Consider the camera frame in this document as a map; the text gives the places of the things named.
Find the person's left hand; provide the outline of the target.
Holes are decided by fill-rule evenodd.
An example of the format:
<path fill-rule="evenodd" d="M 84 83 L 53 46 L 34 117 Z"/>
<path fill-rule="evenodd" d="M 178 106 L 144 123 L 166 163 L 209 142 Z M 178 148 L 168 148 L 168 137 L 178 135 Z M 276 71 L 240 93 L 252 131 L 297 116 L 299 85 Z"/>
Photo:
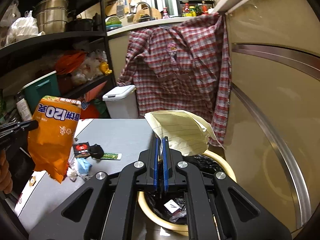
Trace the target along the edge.
<path fill-rule="evenodd" d="M 12 191 L 12 178 L 9 171 L 9 163 L 4 150 L 1 150 L 1 175 L 0 175 L 0 191 L 9 194 Z"/>

